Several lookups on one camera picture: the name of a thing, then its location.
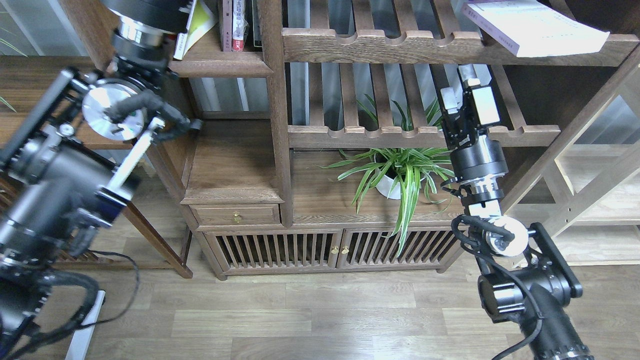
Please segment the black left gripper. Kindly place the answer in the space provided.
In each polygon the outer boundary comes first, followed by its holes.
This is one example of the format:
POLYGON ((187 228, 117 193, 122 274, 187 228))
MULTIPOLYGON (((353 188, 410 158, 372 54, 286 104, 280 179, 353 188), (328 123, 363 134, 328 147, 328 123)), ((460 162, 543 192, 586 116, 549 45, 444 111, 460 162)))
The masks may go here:
POLYGON ((192 0, 102 0, 115 14, 170 34, 185 32, 192 0))

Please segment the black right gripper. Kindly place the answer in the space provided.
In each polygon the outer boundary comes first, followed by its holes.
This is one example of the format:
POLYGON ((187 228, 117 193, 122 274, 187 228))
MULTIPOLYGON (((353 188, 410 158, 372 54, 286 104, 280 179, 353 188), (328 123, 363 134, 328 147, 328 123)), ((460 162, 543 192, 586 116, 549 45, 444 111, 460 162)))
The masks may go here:
POLYGON ((441 88, 442 130, 450 153, 455 182, 478 182, 508 173, 501 144, 489 138, 489 128, 500 123, 493 90, 482 86, 473 64, 458 64, 462 105, 454 88, 441 88))

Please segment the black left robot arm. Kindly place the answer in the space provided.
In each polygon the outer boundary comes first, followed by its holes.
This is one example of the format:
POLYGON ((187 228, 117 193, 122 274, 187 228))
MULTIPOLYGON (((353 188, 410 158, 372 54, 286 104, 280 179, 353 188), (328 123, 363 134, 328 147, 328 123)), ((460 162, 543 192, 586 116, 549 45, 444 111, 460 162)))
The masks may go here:
POLYGON ((67 67, 1 148, 1 171, 23 191, 1 217, 1 358, 87 327, 99 284, 54 269, 82 255, 131 202, 148 148, 201 126, 161 94, 172 35, 185 34, 192 0, 105 0, 119 17, 115 73, 67 67))

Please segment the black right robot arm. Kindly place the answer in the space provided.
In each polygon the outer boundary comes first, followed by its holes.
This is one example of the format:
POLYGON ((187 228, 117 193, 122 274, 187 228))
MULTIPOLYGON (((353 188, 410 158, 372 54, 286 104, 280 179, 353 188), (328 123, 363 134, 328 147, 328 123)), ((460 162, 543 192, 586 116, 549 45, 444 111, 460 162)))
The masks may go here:
POLYGON ((459 64, 457 71, 461 100, 446 75, 433 77, 454 171, 441 189, 464 206, 451 227, 477 261, 482 308, 494 323, 517 323, 524 336, 495 358, 529 346, 535 360, 592 360, 564 311, 582 296, 582 284, 541 223, 526 227, 499 205, 504 193, 498 178, 508 166, 501 144, 489 137, 500 123, 492 87, 482 84, 473 64, 459 64))

